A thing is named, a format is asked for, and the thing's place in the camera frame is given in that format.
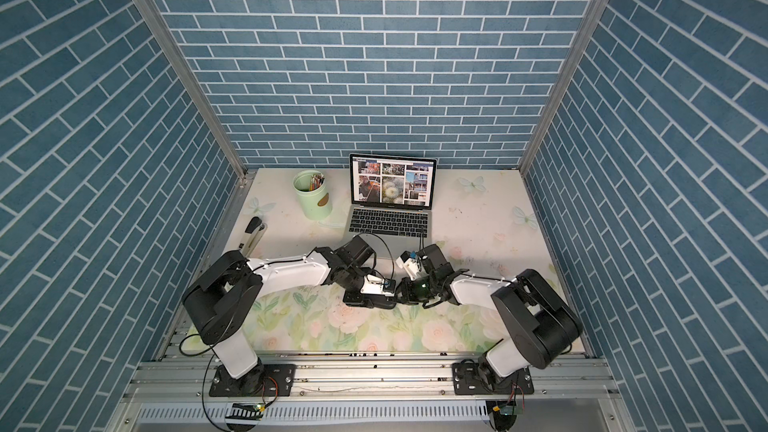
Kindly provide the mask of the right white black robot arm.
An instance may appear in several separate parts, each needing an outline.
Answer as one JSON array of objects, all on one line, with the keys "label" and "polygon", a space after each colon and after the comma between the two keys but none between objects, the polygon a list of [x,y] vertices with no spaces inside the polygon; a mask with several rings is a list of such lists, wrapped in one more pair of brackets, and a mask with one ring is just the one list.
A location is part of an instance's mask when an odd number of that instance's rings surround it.
[{"label": "right white black robot arm", "polygon": [[583,332],[577,314],[534,269],[501,279],[456,270],[449,263],[424,265],[424,276],[405,277],[397,285],[399,303],[479,306],[496,311],[506,327],[506,335],[478,360],[477,374],[488,388],[529,366],[546,368]]}]

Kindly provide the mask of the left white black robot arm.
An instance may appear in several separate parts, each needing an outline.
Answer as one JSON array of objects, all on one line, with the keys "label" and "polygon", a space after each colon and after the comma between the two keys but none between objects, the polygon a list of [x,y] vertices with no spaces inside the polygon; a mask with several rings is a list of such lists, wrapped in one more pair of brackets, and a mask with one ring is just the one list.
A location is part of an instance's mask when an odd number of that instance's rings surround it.
[{"label": "left white black robot arm", "polygon": [[395,280],[365,265],[374,256],[359,237],[337,249],[316,247],[302,256],[271,260],[249,260],[232,250],[186,289],[182,305],[202,342],[213,349],[231,378],[240,379],[259,365],[241,328],[261,296],[336,284],[344,289],[343,302],[350,307],[393,309]]}]

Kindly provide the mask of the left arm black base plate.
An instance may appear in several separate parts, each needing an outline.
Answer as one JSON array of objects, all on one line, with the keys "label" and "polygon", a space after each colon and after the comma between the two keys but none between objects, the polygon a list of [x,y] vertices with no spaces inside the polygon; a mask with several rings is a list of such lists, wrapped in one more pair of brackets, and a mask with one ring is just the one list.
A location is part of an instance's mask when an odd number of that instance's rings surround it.
[{"label": "left arm black base plate", "polygon": [[224,365],[216,368],[209,390],[211,397],[288,397],[297,367],[289,363],[259,363],[240,378],[233,378]]}]

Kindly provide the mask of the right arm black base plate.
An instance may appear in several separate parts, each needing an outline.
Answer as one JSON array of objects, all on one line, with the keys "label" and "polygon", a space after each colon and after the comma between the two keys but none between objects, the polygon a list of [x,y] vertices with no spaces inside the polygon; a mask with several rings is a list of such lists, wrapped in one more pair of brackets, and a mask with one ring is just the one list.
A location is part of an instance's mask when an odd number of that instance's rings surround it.
[{"label": "right arm black base plate", "polygon": [[525,395],[534,393],[528,368],[519,369],[507,377],[501,377],[489,366],[465,359],[453,363],[451,369],[454,393],[458,396],[509,396],[513,391]]}]

